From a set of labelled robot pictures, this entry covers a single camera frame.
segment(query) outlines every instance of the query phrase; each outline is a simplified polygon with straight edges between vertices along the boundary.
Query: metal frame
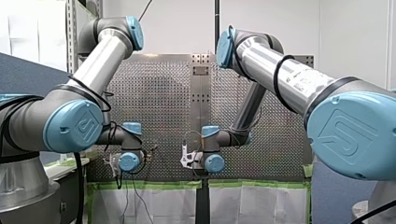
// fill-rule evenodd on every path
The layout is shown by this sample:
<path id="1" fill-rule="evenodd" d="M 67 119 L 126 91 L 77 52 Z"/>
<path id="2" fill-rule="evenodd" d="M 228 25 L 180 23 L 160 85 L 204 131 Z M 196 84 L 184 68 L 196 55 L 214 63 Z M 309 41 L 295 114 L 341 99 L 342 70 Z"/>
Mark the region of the metal frame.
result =
<path id="1" fill-rule="evenodd" d="M 67 72 L 74 74 L 78 68 L 76 0 L 66 1 Z"/>

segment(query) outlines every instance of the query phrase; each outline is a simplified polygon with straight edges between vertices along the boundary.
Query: pegboard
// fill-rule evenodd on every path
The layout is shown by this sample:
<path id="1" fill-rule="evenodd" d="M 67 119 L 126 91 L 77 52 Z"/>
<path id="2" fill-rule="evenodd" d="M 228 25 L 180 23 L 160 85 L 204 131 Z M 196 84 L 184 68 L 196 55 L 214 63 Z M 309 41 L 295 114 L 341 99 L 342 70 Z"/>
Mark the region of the pegboard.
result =
<path id="1" fill-rule="evenodd" d="M 191 179 L 191 171 L 179 162 L 183 134 L 191 124 L 190 84 L 190 55 L 157 58 L 134 55 L 121 64 L 108 85 L 107 90 L 114 93 L 110 98 L 112 120 L 118 124 L 140 122 L 143 149 L 158 145 L 152 161 L 136 179 Z M 120 152 L 120 147 L 111 146 L 106 153 L 103 147 L 95 149 L 99 157 L 89 165 L 88 180 L 112 180 L 110 167 L 104 165 L 103 158 L 108 158 L 109 153 Z"/>
<path id="2" fill-rule="evenodd" d="M 179 181 L 193 178 L 191 170 L 183 168 L 179 162 L 183 135 L 196 129 L 197 123 L 194 114 L 198 79 L 193 73 L 197 71 L 197 63 L 196 58 L 192 62 L 192 56 L 134 55 L 121 64 L 107 87 L 114 93 L 110 98 L 112 119 L 118 124 L 141 122 L 143 149 L 149 150 L 158 145 L 152 161 L 136 179 Z M 297 59 L 304 63 L 307 60 L 305 56 Z M 206 65 L 209 74 L 199 79 L 202 85 L 199 91 L 205 97 L 205 103 L 201 99 L 200 107 L 207 108 L 201 108 L 197 114 L 207 118 L 201 125 L 214 124 L 228 128 L 242 104 L 248 81 L 232 70 L 219 69 L 212 56 L 210 63 L 205 62 Z M 265 95 L 262 119 L 252 134 L 253 141 L 249 146 L 221 150 L 226 169 L 210 178 L 304 179 L 302 165 L 310 162 L 311 150 L 304 147 L 303 121 L 287 111 L 271 93 Z M 99 155 L 88 167 L 89 181 L 113 179 L 111 169 L 104 165 L 103 158 L 120 152 L 120 147 L 111 146 L 106 153 L 103 148 L 95 147 Z"/>

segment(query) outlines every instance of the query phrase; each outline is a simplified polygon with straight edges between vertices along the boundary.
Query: metal stand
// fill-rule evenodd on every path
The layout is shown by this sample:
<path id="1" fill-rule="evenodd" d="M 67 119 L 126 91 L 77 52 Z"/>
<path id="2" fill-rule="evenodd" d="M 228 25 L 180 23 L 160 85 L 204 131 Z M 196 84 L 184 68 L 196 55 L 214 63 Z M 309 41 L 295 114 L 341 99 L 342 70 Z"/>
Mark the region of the metal stand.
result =
<path id="1" fill-rule="evenodd" d="M 59 184 L 52 183 L 46 193 L 33 199 L 0 210 L 0 223 L 61 223 L 61 192 Z"/>
<path id="2" fill-rule="evenodd" d="M 195 224 L 210 224 L 209 179 L 202 179 L 202 187 L 197 190 Z"/>

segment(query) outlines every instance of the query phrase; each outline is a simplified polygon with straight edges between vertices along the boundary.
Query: gray panel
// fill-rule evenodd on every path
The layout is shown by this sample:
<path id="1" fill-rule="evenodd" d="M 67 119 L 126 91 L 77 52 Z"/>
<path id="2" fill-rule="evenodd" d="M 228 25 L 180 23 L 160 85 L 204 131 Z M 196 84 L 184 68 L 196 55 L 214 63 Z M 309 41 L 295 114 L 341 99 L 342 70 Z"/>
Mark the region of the gray panel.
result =
<path id="1" fill-rule="evenodd" d="M 107 88 L 115 94 L 110 98 L 112 119 L 118 124 L 141 122 L 143 149 L 159 146 L 153 160 L 136 178 L 191 179 L 191 171 L 179 162 L 183 134 L 191 128 L 190 60 L 190 55 L 134 55 L 121 64 Z M 120 148 L 110 147 L 107 153 L 101 150 L 103 147 L 97 148 L 100 154 L 89 165 L 89 181 L 112 180 L 110 167 L 104 166 L 102 158 L 120 152 Z"/>
<path id="2" fill-rule="evenodd" d="M 308 57 L 298 59 L 311 62 L 313 59 Z M 203 119 L 201 125 L 228 128 L 242 103 L 248 87 L 245 78 L 238 77 L 232 70 L 218 69 L 214 63 L 209 64 L 209 76 L 191 75 L 197 64 L 192 63 L 191 58 L 191 55 L 133 55 L 122 63 L 108 86 L 108 90 L 115 93 L 110 99 L 112 119 L 118 124 L 141 122 L 143 149 L 159 146 L 153 160 L 137 179 L 191 180 L 191 171 L 182 168 L 179 160 L 183 134 L 196 129 L 194 115 Z M 205 78 L 210 78 L 210 85 Z M 201 89 L 192 83 L 195 81 L 200 83 Z M 195 111 L 198 109 L 197 92 L 201 93 L 200 111 Z M 204 104 L 203 92 L 206 92 Z M 303 121 L 284 108 L 272 93 L 267 93 L 263 100 L 262 119 L 252 134 L 249 146 L 222 150 L 226 169 L 212 178 L 304 179 L 302 165 L 311 162 L 311 151 L 304 147 Z M 99 158 L 89 165 L 89 181 L 112 180 L 110 167 L 105 166 L 102 159 L 109 153 L 120 152 L 120 148 L 110 147 L 107 153 L 103 152 L 103 147 L 96 148 Z"/>

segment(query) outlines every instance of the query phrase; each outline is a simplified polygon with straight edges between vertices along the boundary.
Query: black cable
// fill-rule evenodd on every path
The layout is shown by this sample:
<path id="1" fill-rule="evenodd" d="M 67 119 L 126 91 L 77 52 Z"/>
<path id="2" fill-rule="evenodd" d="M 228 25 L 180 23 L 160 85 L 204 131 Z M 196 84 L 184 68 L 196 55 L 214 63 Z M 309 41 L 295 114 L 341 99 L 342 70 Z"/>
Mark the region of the black cable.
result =
<path id="1" fill-rule="evenodd" d="M 114 124 L 114 128 L 113 128 L 113 133 L 111 132 L 112 130 L 111 130 L 111 125 L 112 124 Z M 117 128 L 119 128 L 120 127 L 120 125 L 118 125 L 117 124 L 117 122 L 115 122 L 115 121 L 110 121 L 110 130 L 108 131 L 108 134 L 107 134 L 107 139 L 108 139 L 108 141 L 107 141 L 107 144 L 106 144 L 106 146 L 105 146 L 105 149 L 104 149 L 104 152 L 106 152 L 107 151 L 107 149 L 108 149 L 108 147 L 111 145 L 111 143 L 113 142 L 113 140 L 114 140 L 114 137 L 116 136 L 116 131 L 117 131 Z"/>
<path id="2" fill-rule="evenodd" d="M 202 147 L 202 145 L 200 144 L 199 146 L 198 146 L 198 150 L 197 150 L 197 152 L 195 153 L 195 155 L 194 155 L 194 158 L 192 158 L 192 172 L 194 173 L 194 175 L 195 176 L 198 176 L 198 177 L 200 177 L 200 175 L 198 175 L 196 172 L 195 172 L 195 169 L 194 169 L 194 163 L 195 163 L 195 158 L 197 157 L 197 154 L 198 154 L 198 152 L 201 150 L 201 147 Z"/>
<path id="3" fill-rule="evenodd" d="M 280 70 L 280 68 L 282 67 L 282 63 L 285 62 L 285 61 L 288 60 L 288 59 L 293 59 L 293 60 L 294 60 L 294 57 L 293 57 L 292 55 L 286 55 L 286 56 L 283 57 L 283 59 L 280 60 L 280 61 L 277 63 L 277 65 L 276 65 L 276 69 L 275 69 L 275 72 L 274 72 L 274 92 L 275 92 L 275 95 L 276 95 L 277 99 L 280 101 L 280 103 L 282 103 L 283 106 L 285 106 L 289 111 L 291 111 L 291 112 L 297 114 L 297 113 L 288 105 L 288 103 L 286 103 L 286 101 L 283 99 L 282 95 L 280 94 L 279 86 L 278 86 L 278 83 L 279 83 L 279 80 L 278 80 L 279 70 Z"/>
<path id="4" fill-rule="evenodd" d="M 78 85 L 80 85 L 82 88 L 84 88 L 86 91 L 89 91 L 90 93 L 92 93 L 94 96 L 96 96 L 100 101 L 102 101 L 106 106 L 107 109 L 102 109 L 102 112 L 109 112 L 111 110 L 111 105 L 110 103 L 105 100 L 101 95 L 99 95 L 98 93 L 96 93 L 95 91 L 91 90 L 91 88 L 89 88 L 87 85 L 85 85 L 82 81 L 76 79 L 75 77 L 73 77 L 72 75 L 68 75 L 68 77 L 70 79 L 72 79 L 73 81 L 77 82 Z"/>
<path id="5" fill-rule="evenodd" d="M 134 184 L 134 175 L 132 175 L 132 183 Z M 140 195 L 137 193 L 136 185 L 135 185 L 135 184 L 134 184 L 134 193 L 135 193 L 136 196 L 142 201 L 143 205 L 145 205 L 145 209 L 146 209 L 146 213 L 148 214 L 148 218 L 149 218 L 151 224 L 154 224 L 154 222 L 152 221 L 151 215 L 149 214 L 148 206 L 146 205 L 145 200 L 143 200 L 143 198 L 140 197 Z"/>
<path id="6" fill-rule="evenodd" d="M 84 214 L 84 175 L 82 173 L 81 157 L 78 152 L 74 153 L 78 172 L 78 212 L 76 224 L 82 224 L 82 215 Z"/>
<path id="7" fill-rule="evenodd" d="M 8 131 L 8 125 L 9 121 L 11 120 L 12 115 L 14 115 L 20 108 L 22 108 L 24 105 L 33 102 L 33 101 L 38 101 L 43 99 L 40 96 L 35 96 L 35 95 L 24 95 L 24 96 L 18 96 L 14 97 L 10 100 L 5 101 L 4 103 L 0 104 L 0 111 L 3 109 L 12 106 L 7 113 L 3 116 L 3 121 L 0 126 L 0 159 L 3 156 L 3 138 L 4 138 L 4 133 Z"/>
<path id="8" fill-rule="evenodd" d="M 151 4 L 151 2 L 152 2 L 152 0 L 148 1 L 148 4 L 146 5 L 145 10 L 143 10 L 143 13 L 142 13 L 142 15 L 139 18 L 139 21 L 141 21 L 143 19 L 143 16 L 146 14 L 146 11 L 148 10 L 149 5 Z"/>
<path id="9" fill-rule="evenodd" d="M 125 188 L 126 188 L 126 204 L 125 204 L 124 211 L 122 212 L 122 215 L 121 215 L 121 217 L 122 217 L 122 224 L 125 223 L 125 213 L 126 213 L 126 210 L 128 209 L 128 205 L 129 205 L 129 196 L 128 196 L 129 190 L 128 190 L 128 183 L 127 183 L 127 181 L 125 181 Z"/>
<path id="10" fill-rule="evenodd" d="M 366 215 L 359 217 L 358 219 L 354 220 L 353 222 L 351 222 L 350 224 L 362 224 L 364 220 L 373 217 L 379 213 L 382 213 L 388 209 L 390 209 L 391 207 L 396 206 L 396 200 L 390 202 L 390 203 L 386 203 L 378 208 L 376 208 L 375 210 L 367 213 Z"/>
<path id="11" fill-rule="evenodd" d="M 143 161 L 143 165 L 142 166 L 140 166 L 140 169 L 138 170 L 138 171 L 136 171 L 136 172 L 131 172 L 131 173 L 129 173 L 130 175 L 138 175 L 140 172 L 142 172 L 142 170 L 146 167 L 146 158 L 145 158 L 145 160 Z"/>

